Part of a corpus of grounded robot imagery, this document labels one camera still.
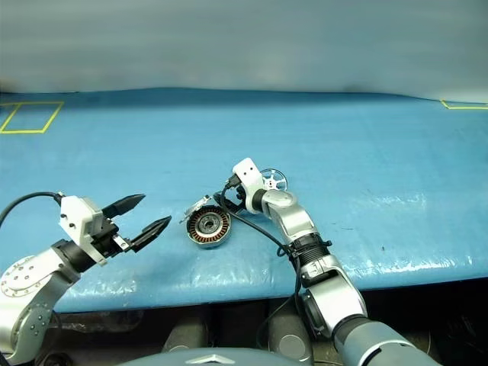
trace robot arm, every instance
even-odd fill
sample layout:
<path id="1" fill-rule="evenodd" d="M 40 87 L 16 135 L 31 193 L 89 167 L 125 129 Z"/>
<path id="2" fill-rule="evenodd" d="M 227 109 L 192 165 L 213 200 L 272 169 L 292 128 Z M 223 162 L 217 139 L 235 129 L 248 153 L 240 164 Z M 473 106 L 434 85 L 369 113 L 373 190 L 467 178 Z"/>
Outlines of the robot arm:
<path id="1" fill-rule="evenodd" d="M 35 358 L 54 305 L 82 272 L 121 252 L 138 252 L 168 226 L 171 217 L 155 221 L 132 240 L 118 235 L 112 218 L 143 198 L 128 196 L 100 210 L 88 198 L 61 197 L 59 224 L 72 240 L 60 240 L 39 255 L 15 262 L 0 278 L 0 351 L 10 364 Z"/>
<path id="2" fill-rule="evenodd" d="M 333 338 L 346 366 L 437 365 L 386 324 L 368 319 L 364 300 L 339 260 L 328 250 L 309 214 L 289 192 L 266 190 L 254 162 L 233 168 L 227 187 L 240 185 L 246 209 L 263 213 L 280 230 L 306 289 L 303 306 L 316 334 Z"/>

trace white wall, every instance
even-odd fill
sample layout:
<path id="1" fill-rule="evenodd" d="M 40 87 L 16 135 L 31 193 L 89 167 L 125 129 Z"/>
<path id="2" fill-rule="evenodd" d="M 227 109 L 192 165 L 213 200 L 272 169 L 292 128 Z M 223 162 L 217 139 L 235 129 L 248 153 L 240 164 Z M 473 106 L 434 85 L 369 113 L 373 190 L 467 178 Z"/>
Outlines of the white wall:
<path id="1" fill-rule="evenodd" d="M 0 82 L 488 102 L 488 0 L 0 0 Z"/>

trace dark floor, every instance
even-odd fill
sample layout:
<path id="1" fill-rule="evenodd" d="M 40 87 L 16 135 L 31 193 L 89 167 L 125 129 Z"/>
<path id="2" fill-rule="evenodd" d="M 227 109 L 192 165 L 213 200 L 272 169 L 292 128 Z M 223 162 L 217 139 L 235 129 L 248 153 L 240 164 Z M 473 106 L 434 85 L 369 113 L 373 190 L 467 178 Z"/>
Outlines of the dark floor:
<path id="1" fill-rule="evenodd" d="M 403 334 L 445 366 L 486 364 L 488 280 L 365 291 L 370 318 Z M 136 312 L 61 314 L 63 331 L 52 348 L 74 365 L 112 365 L 160 352 L 178 319 L 207 319 L 209 346 L 255 347 L 255 334 L 268 313 L 266 300 Z M 50 330 L 45 345 L 56 334 Z M 341 364 L 331 342 L 315 339 L 314 358 Z"/>

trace blue table surface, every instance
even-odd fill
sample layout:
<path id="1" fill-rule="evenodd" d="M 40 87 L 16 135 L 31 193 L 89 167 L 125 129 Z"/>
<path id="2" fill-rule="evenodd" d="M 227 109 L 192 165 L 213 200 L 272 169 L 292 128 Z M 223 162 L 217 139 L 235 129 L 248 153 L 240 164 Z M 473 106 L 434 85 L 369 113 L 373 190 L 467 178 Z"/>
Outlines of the blue table surface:
<path id="1" fill-rule="evenodd" d="M 252 157 L 283 171 L 360 289 L 488 275 L 488 111 L 394 95 L 152 89 L 3 95 L 64 101 L 45 133 L 0 134 L 0 207 L 32 191 L 89 196 L 103 207 L 147 197 L 116 219 L 124 236 L 172 215 L 143 251 L 87 271 L 59 311 L 178 306 L 280 297 L 294 272 L 261 234 L 234 222 L 199 249 L 178 225 Z M 0 123 L 12 106 L 0 110 Z M 6 130 L 42 128 L 55 107 L 24 105 Z M 0 271 L 66 234 L 36 198 L 0 231 Z M 276 233 L 264 217 L 251 217 Z"/>

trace circular metal part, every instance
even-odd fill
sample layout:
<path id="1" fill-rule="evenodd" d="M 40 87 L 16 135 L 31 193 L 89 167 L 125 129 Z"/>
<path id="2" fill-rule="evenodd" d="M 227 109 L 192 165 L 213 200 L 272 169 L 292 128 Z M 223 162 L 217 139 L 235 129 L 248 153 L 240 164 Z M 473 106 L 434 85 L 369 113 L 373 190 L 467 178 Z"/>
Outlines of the circular metal part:
<path id="1" fill-rule="evenodd" d="M 202 248 L 220 245 L 230 231 L 230 216 L 217 206 L 203 206 L 187 223 L 188 236 Z"/>
<path id="2" fill-rule="evenodd" d="M 278 189 L 286 191 L 288 189 L 287 177 L 277 169 L 261 170 L 263 182 L 266 189 Z"/>

